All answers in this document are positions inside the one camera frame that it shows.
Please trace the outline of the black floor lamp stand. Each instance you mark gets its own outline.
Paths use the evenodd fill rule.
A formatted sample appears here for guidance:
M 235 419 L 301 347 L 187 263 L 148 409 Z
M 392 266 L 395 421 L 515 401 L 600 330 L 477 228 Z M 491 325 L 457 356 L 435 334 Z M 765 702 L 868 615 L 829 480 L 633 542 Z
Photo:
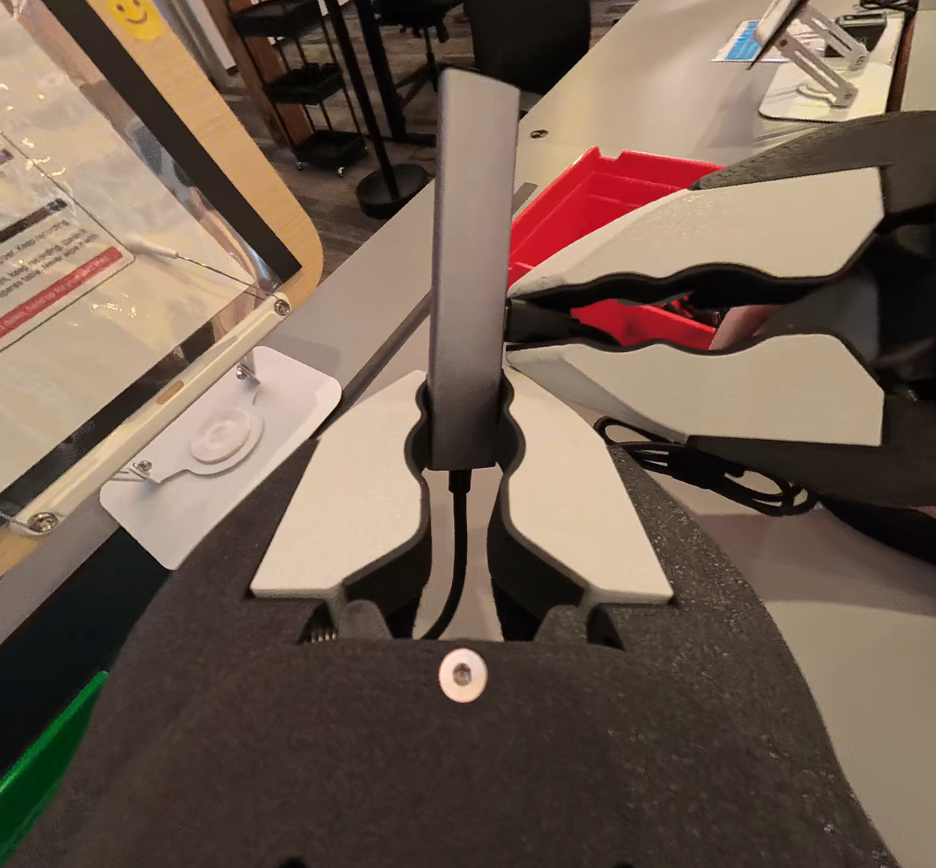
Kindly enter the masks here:
M 341 47 L 345 70 L 349 76 L 367 136 L 368 149 L 374 153 L 378 167 L 366 175 L 356 189 L 362 212 L 373 219 L 389 219 L 396 215 L 429 183 L 429 174 L 418 163 L 393 164 L 385 147 L 370 95 L 357 61 L 350 34 L 338 0 L 324 0 L 331 25 Z

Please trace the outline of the black desk pad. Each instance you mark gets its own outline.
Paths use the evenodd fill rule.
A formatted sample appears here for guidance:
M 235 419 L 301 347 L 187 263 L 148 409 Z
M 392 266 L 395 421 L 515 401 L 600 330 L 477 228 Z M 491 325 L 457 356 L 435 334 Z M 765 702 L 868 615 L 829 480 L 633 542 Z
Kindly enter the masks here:
M 2 767 L 107 671 L 170 570 L 128 533 L 98 547 L 1 651 Z

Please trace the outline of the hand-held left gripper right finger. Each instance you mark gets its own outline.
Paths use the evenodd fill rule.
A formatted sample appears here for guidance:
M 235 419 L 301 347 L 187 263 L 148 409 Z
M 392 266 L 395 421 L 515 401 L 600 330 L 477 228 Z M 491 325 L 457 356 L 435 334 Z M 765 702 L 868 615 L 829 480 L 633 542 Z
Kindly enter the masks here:
M 673 589 L 610 453 L 577 412 L 506 374 L 496 585 L 523 607 L 666 604 Z

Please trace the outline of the black rolling cart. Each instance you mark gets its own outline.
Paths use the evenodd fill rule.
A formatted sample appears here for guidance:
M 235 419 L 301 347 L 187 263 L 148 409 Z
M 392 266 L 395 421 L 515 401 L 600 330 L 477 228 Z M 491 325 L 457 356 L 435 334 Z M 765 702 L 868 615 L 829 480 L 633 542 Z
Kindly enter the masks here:
M 298 170 L 347 168 L 367 154 L 320 0 L 225 0 Z

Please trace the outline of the black office chair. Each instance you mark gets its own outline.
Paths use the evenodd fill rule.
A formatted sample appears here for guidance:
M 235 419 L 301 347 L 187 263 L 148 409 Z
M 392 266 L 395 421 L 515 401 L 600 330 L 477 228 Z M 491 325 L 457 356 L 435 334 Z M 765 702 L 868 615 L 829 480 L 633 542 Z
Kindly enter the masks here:
M 587 54 L 590 0 L 463 0 L 474 67 L 522 92 L 545 95 Z

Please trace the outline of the grey usb hub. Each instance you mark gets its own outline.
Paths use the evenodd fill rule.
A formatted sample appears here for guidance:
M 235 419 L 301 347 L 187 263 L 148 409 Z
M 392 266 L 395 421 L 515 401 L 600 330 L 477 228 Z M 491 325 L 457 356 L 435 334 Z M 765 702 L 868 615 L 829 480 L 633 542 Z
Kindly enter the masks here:
M 425 395 L 428 467 L 449 475 L 454 551 L 449 593 L 424 640 L 438 640 L 457 611 L 472 472 L 495 462 L 520 92 L 450 68 L 439 98 Z

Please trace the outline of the wood-edged instruction board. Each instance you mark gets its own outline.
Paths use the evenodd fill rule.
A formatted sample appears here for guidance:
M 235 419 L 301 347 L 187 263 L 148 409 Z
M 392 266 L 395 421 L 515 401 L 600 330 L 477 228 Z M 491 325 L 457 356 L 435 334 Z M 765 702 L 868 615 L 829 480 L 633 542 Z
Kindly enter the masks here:
M 2 0 L 2 578 L 251 373 L 323 261 L 151 0 Z

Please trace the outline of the red plastic bin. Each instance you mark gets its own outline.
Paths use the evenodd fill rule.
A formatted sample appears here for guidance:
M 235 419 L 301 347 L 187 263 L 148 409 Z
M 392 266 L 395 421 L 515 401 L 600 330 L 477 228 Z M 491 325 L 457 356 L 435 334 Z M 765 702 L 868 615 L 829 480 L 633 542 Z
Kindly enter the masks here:
M 512 222 L 508 285 L 585 234 L 661 197 L 688 188 L 718 164 L 624 151 L 617 158 L 589 149 L 538 193 Z M 708 349 L 715 329 L 693 318 L 679 299 L 675 311 L 605 300 L 574 309 L 579 321 L 623 347 L 663 340 Z

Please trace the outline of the green plastic bin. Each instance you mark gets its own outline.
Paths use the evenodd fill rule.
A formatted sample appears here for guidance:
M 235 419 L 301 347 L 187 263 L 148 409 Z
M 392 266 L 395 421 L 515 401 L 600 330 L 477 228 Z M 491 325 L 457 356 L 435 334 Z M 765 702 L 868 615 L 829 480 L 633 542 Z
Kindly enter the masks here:
M 2 866 L 13 856 L 58 791 L 108 677 L 109 672 L 92 677 L 2 777 Z

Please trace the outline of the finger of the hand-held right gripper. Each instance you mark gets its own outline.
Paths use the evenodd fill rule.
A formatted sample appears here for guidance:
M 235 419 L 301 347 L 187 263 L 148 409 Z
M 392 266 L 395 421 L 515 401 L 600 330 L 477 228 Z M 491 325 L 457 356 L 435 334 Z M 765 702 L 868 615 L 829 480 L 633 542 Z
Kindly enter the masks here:
M 848 275 L 884 216 L 874 167 L 686 190 L 580 237 L 507 297 L 548 309 L 783 302 Z
M 509 300 L 507 362 L 564 401 L 669 439 L 877 447 L 884 389 L 872 281 L 838 281 L 777 310 L 726 350 L 663 340 L 611 347 L 567 309 Z

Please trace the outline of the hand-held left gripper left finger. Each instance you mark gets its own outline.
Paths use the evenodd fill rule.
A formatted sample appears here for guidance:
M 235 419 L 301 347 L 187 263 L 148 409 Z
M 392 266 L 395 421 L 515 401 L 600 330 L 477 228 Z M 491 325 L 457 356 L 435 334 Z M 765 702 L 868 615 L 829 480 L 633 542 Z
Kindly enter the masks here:
M 251 581 L 255 597 L 419 600 L 431 566 L 425 379 L 409 373 L 320 436 Z

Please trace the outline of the blue white card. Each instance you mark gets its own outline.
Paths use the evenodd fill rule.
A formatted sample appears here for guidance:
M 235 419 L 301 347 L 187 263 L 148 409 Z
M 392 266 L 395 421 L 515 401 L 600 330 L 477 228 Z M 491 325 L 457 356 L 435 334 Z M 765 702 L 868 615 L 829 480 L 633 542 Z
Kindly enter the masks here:
M 754 62 L 763 48 L 756 35 L 759 24 L 757 19 L 742 21 L 711 61 L 737 64 Z

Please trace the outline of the person's right hand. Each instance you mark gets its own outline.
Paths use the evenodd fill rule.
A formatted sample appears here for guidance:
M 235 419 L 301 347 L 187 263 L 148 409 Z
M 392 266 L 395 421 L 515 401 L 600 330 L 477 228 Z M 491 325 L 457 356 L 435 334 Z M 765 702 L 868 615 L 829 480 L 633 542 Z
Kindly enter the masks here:
M 726 350 L 757 336 L 778 309 L 776 305 L 731 308 L 721 320 L 708 349 Z

